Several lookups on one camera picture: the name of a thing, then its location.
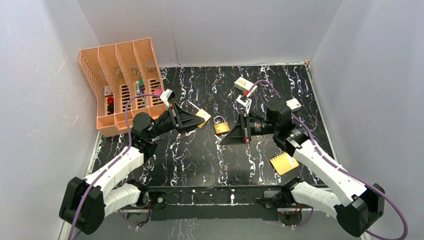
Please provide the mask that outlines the white green small box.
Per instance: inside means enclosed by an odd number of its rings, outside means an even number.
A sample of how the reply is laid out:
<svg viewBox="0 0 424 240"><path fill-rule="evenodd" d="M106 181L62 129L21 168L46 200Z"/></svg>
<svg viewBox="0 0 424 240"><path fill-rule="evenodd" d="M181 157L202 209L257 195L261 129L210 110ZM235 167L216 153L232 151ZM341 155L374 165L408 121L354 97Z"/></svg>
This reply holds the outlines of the white green small box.
<svg viewBox="0 0 424 240"><path fill-rule="evenodd" d="M254 93L257 89L257 85L254 85L253 82L243 78L243 77L239 77L234 83L233 83L234 87L240 91L242 91L243 93L249 92L249 93Z"/></svg>

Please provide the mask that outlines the orange plastic file organizer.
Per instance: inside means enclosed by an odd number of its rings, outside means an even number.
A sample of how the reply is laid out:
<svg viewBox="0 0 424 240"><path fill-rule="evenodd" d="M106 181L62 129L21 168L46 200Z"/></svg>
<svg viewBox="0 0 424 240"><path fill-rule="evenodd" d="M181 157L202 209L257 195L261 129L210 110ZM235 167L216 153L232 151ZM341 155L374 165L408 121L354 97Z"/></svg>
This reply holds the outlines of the orange plastic file organizer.
<svg viewBox="0 0 424 240"><path fill-rule="evenodd" d="M82 49L79 63L96 96L96 128L104 137L124 134L139 113L156 119L167 110L153 94L165 88L150 37ZM109 97L114 114L107 115Z"/></svg>

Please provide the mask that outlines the silver key bunch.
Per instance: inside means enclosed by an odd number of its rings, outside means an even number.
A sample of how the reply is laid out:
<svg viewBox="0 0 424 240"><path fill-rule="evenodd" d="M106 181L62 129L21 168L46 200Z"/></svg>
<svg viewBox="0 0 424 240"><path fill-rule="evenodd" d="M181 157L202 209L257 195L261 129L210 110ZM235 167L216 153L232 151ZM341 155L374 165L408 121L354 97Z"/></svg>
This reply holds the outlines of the silver key bunch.
<svg viewBox="0 0 424 240"><path fill-rule="evenodd" d="M184 134L184 136L185 136L185 137L189 137L190 135L194 134L195 132L196 132L196 130L188 131L188 132L186 132L186 133Z"/></svg>

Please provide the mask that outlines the red black item in organizer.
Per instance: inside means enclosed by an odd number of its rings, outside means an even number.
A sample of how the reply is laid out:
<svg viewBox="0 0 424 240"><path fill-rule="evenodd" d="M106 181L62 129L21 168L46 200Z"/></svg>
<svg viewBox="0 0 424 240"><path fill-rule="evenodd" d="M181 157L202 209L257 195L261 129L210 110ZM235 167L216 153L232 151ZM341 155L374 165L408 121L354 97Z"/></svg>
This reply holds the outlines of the red black item in organizer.
<svg viewBox="0 0 424 240"><path fill-rule="evenodd" d="M115 112L115 99L113 97L108 97L106 100L106 113L107 115L114 114Z"/></svg>

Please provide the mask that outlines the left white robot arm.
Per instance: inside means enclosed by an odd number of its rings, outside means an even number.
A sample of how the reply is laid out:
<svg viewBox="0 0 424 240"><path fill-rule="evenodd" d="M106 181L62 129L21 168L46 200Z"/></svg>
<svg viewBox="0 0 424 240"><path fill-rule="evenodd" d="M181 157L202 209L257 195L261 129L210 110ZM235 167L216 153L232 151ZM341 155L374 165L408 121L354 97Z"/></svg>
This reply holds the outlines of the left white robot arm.
<svg viewBox="0 0 424 240"><path fill-rule="evenodd" d="M134 205L144 208L149 203L147 187L130 180L118 183L141 167L155 153L154 138L177 130L191 132L206 120L173 103L157 119L140 112L132 119L130 143L113 160L84 178L74 177L67 186L59 209L59 217L86 235L94 233L111 213Z"/></svg>

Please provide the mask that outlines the pink eraser in organizer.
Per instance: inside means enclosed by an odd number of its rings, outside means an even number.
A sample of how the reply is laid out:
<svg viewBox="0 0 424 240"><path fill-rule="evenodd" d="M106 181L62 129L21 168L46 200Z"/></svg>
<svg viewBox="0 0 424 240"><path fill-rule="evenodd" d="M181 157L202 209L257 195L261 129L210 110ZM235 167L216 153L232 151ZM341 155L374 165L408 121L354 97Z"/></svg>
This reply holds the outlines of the pink eraser in organizer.
<svg viewBox="0 0 424 240"><path fill-rule="evenodd" d="M154 88L154 89L153 89L153 94L154 94L156 97L160 97L160 96L162 95L162 93L163 93L163 90L162 90L162 88L160 88L160 87L158 87L158 88Z"/></svg>

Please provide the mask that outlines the orange spiral notebook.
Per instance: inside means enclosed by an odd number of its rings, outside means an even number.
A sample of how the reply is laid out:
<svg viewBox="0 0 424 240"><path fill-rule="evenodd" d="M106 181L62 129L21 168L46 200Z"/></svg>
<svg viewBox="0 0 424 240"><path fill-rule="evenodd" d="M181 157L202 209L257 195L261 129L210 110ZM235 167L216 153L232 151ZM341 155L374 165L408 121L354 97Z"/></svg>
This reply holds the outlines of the orange spiral notebook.
<svg viewBox="0 0 424 240"><path fill-rule="evenodd" d="M275 157L270 159L270 164L276 171L276 173L280 176L290 172L297 168L300 164L299 162L292 156L290 156L287 152L282 152Z"/></svg>

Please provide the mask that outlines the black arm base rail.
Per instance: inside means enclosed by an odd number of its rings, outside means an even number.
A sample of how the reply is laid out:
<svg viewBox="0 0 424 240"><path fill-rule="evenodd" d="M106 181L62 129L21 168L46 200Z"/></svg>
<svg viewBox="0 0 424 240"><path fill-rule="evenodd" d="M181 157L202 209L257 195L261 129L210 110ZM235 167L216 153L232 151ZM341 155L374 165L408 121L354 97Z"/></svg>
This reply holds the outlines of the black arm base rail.
<svg viewBox="0 0 424 240"><path fill-rule="evenodd" d="M149 210L163 210L171 205L194 205L200 212L187 213L187 216L217 218L205 210L208 206L237 206L241 210L250 205L262 205L267 209L277 209L293 204L302 204L325 212L335 218L339 225L350 235L359 237L367 229L369 207L360 195L353 195L348 204L343 205L335 192L325 191L301 181L292 179L286 185L277 188L241 186L228 187L192 187L181 190L162 191L157 187L147 187L136 180L131 180L106 194L100 187L88 191L88 184L78 178L72 179L67 186L59 216L64 221L74 224L77 229L90 235L102 224L105 217L128 205Z"/></svg>

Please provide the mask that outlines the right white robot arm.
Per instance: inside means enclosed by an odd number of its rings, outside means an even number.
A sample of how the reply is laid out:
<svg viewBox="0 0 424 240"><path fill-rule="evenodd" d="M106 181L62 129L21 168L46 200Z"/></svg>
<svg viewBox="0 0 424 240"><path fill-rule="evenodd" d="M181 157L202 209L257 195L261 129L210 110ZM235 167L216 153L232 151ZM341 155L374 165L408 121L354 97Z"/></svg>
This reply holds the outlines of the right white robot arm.
<svg viewBox="0 0 424 240"><path fill-rule="evenodd" d="M282 202L288 207L298 203L335 218L350 235L361 237L384 214L385 190L377 183L366 185L354 179L295 121L292 109L282 99L266 104L266 116L250 113L251 99L240 95L239 117L220 145L248 144L252 136L272 135L275 144L289 156L308 167L331 191L325 191L293 178L282 187Z"/></svg>

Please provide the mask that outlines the white red small box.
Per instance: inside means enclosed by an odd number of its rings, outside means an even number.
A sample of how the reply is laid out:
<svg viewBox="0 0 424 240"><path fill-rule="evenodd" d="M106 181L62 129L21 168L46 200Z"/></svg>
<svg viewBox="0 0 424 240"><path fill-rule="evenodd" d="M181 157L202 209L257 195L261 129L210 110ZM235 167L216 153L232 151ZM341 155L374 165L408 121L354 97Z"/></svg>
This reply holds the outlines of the white red small box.
<svg viewBox="0 0 424 240"><path fill-rule="evenodd" d="M302 105L296 98L287 100L286 105L291 109L291 112L296 112L302 107Z"/></svg>

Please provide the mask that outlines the brass padlock centre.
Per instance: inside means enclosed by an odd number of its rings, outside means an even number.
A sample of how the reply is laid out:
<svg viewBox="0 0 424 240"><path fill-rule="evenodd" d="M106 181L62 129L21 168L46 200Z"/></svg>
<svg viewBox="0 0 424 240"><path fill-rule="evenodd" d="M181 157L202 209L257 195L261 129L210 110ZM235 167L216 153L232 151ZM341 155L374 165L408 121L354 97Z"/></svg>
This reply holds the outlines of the brass padlock centre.
<svg viewBox="0 0 424 240"><path fill-rule="evenodd" d="M230 132L229 124L223 116L215 116L213 122L216 135L224 135Z"/></svg>

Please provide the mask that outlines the brass padlock long shackle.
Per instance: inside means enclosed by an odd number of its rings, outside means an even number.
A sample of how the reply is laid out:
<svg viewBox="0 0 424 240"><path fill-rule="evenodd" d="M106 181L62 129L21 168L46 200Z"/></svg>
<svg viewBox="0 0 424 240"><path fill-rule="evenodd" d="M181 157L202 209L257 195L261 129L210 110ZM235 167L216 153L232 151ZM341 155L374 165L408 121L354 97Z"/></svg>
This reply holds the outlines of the brass padlock long shackle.
<svg viewBox="0 0 424 240"><path fill-rule="evenodd" d="M189 104L191 104L195 109L197 109L197 113L195 114L198 117L203 118L203 122L200 123L197 127L199 129L201 129L208 121L209 119L212 117L209 113L207 113L203 108L199 108L198 106L196 106L194 103L192 103L191 101L188 101Z"/></svg>

